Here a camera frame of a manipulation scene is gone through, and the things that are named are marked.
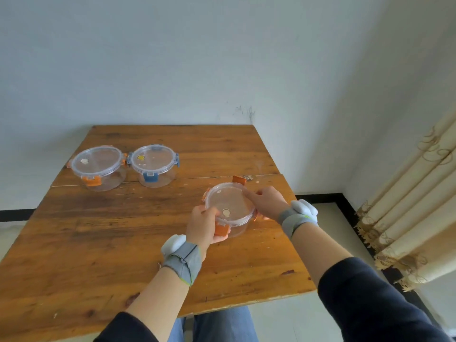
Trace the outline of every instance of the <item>curtain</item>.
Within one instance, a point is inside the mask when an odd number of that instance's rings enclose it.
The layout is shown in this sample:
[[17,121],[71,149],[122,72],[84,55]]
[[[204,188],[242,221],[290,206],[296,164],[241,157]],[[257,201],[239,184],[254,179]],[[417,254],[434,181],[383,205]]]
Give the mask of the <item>curtain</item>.
[[396,174],[358,210],[375,264],[412,290],[456,270],[456,112],[440,120]]

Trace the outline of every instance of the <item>left hand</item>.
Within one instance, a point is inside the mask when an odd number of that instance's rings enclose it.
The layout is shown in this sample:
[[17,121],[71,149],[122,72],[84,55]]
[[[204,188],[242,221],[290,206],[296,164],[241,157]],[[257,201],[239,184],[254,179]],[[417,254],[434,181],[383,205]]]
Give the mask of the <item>left hand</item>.
[[203,205],[194,207],[191,211],[185,235],[187,236],[187,242],[198,245],[202,261],[206,258],[206,252],[210,244],[224,241],[228,237],[228,235],[214,235],[215,217],[218,215],[220,215],[220,212],[215,207],[206,210]]

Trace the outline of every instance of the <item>food storage container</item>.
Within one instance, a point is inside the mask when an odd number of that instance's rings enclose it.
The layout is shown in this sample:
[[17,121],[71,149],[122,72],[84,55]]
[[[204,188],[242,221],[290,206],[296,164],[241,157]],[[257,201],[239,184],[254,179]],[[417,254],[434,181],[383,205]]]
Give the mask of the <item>food storage container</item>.
[[143,146],[128,156],[128,164],[139,173],[146,187],[162,187],[175,178],[174,165],[179,167],[179,155],[158,144]]
[[248,222],[254,218],[255,207],[242,194],[242,186],[245,179],[234,176],[233,182],[218,184],[206,191],[203,202],[206,209],[216,207],[220,216],[216,218],[215,235],[226,235],[231,229],[229,237],[242,234]]
[[69,166],[89,190],[111,190],[125,180],[125,157],[115,147],[97,146],[77,154]]

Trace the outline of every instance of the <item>container lid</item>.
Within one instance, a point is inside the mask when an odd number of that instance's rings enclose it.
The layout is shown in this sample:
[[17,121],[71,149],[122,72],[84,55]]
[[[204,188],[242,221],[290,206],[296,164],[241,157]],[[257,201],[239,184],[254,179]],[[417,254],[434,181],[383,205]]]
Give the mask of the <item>container lid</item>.
[[135,171],[141,174],[163,174],[170,170],[174,164],[179,166],[179,156],[164,145],[153,144],[134,151],[129,163]]
[[121,166],[124,154],[119,149],[104,145],[84,150],[71,161],[71,169],[80,177],[106,176]]
[[206,209],[216,207],[220,212],[217,218],[222,224],[241,226],[253,216],[255,207],[242,194],[242,185],[236,182],[226,182],[214,186],[206,195]]

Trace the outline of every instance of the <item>floor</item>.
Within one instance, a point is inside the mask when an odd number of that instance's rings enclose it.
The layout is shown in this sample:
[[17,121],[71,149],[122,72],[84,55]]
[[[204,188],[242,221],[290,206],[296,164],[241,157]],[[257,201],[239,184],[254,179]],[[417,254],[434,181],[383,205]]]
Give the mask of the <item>floor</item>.
[[[334,203],[316,204],[320,227],[354,256],[373,266],[373,260]],[[20,233],[25,222],[0,223],[0,259]],[[293,298],[250,305],[260,342],[342,342],[339,328],[325,310],[316,292]],[[62,342],[91,342],[97,334],[74,337]]]

